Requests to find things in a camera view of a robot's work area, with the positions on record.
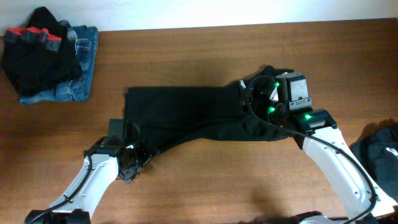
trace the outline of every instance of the jeans pocket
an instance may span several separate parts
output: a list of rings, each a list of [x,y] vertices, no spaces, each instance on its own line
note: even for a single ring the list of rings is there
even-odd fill
[[[91,42],[88,39],[77,39],[75,44],[76,58],[80,63],[83,73],[88,70],[91,63]]]

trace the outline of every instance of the wooden table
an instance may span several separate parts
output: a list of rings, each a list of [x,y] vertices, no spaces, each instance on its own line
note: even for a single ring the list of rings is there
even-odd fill
[[[327,109],[352,144],[398,118],[397,24],[381,19],[100,32],[85,103],[21,106],[2,73],[0,220],[21,223],[62,194],[81,168],[82,150],[107,133],[110,118],[123,117],[130,86],[223,86],[265,64],[293,68],[306,75],[314,108]],[[156,158],[132,184],[111,184],[92,222],[237,223],[312,210],[345,214],[292,139],[199,139]]]

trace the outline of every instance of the white background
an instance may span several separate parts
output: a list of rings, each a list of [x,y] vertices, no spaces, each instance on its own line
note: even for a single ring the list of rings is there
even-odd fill
[[[0,0],[0,34],[21,26],[39,6],[58,20],[100,31],[398,16],[398,0]]]

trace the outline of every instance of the black cloth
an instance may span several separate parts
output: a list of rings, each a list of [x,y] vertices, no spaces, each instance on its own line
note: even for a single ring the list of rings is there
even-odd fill
[[[34,11],[27,27],[46,28],[50,34],[61,37],[62,42],[59,52],[54,52],[38,41],[28,42],[23,38],[14,43],[5,41],[1,66],[19,94],[33,96],[81,77],[75,43],[68,40],[67,27],[61,26],[46,7]]]
[[[259,75],[284,72],[267,66]],[[248,86],[252,80],[245,80]],[[160,153],[194,139],[275,141],[287,136],[242,111],[241,82],[225,87],[133,87],[126,94],[124,118],[141,130],[140,142]]]
[[[398,202],[398,124],[366,137],[351,150],[381,189]]]

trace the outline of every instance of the cable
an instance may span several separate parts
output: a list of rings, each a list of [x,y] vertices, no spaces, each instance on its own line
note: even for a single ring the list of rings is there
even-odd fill
[[[97,142],[99,142],[98,144],[101,144],[102,141],[103,141],[103,139],[104,139],[104,138],[99,139],[99,140],[97,141]],[[86,151],[84,151],[84,156],[85,156],[85,157],[87,156],[89,164],[88,164],[87,173],[86,173],[86,175],[84,176],[83,180],[81,180],[79,186],[72,192],[72,194],[71,194],[69,197],[67,197],[66,195],[64,195],[65,200],[64,200],[63,202],[60,202],[60,203],[58,203],[58,204],[56,204],[56,205],[54,205],[54,206],[52,206],[52,207],[50,207],[50,208],[44,210],[42,213],[40,213],[40,214],[37,215],[34,219],[32,219],[32,221],[30,221],[29,224],[33,224],[34,222],[36,222],[38,219],[42,218],[42,217],[45,216],[46,214],[48,214],[48,213],[54,211],[55,209],[58,209],[58,208],[60,208],[60,207],[62,207],[62,206],[64,206],[64,205],[66,205],[66,204],[69,203],[70,200],[80,191],[80,189],[83,187],[83,185],[85,184],[86,180],[88,179],[88,177],[89,177],[89,175],[90,175],[90,173],[91,173],[91,170],[92,170],[92,168],[93,168],[93,161],[92,161],[92,159],[91,159],[91,156],[90,156],[89,154],[87,154]]]
[[[355,216],[354,218],[352,218],[352,219],[350,219],[350,220],[344,222],[344,224],[350,224],[350,223],[353,223],[353,222],[355,222],[355,221],[357,221],[357,220],[359,220],[359,219],[365,217],[365,216],[366,216],[368,213],[370,213],[370,212],[373,210],[373,208],[376,206],[377,194],[376,194],[376,190],[374,189],[374,186],[373,186],[373,184],[372,184],[372,181],[370,180],[370,178],[368,177],[368,175],[365,173],[365,171],[362,169],[362,167],[361,167],[351,156],[349,156],[344,150],[342,150],[342,149],[336,147],[335,145],[333,145],[333,144],[331,144],[331,143],[328,143],[328,142],[326,142],[326,141],[324,141],[324,140],[322,140],[322,139],[320,139],[320,138],[316,138],[316,137],[313,137],[313,136],[309,136],[309,135],[307,135],[307,134],[300,133],[300,132],[298,132],[298,131],[293,131],[293,130],[291,130],[291,129],[288,129],[288,128],[285,128],[285,127],[281,127],[281,126],[272,124],[272,123],[270,123],[270,122],[264,121],[263,119],[259,118],[259,117],[253,112],[253,110],[252,110],[252,108],[251,108],[251,106],[250,106],[250,101],[249,101],[249,99],[250,99],[250,94],[249,94],[249,93],[250,93],[250,89],[254,86],[255,81],[258,80],[259,78],[262,78],[262,77],[264,77],[264,76],[256,77],[256,78],[255,78],[254,80],[252,80],[251,83],[248,85],[247,92],[246,92],[246,101],[247,101],[247,103],[249,104],[249,106],[248,106],[249,112],[250,112],[255,118],[257,118],[261,123],[263,123],[263,124],[269,126],[270,128],[274,128],[274,129],[276,129],[276,130],[283,131],[283,132],[285,132],[285,133],[290,133],[290,134],[292,135],[292,137],[294,137],[294,136],[301,136],[301,137],[304,137],[304,138],[309,138],[309,139],[318,141],[318,142],[320,142],[320,143],[322,143],[322,144],[324,144],[324,145],[326,145],[326,146],[331,147],[331,148],[334,149],[337,153],[340,153],[340,154],[343,155],[345,158],[347,158],[347,160],[349,160],[349,161],[355,166],[355,168],[357,168],[357,170],[362,174],[362,176],[364,177],[366,183],[369,185],[369,188],[371,189],[371,194],[372,194],[372,196],[371,196],[371,204],[370,204],[369,208],[367,208],[363,213],[360,213],[359,215]]]

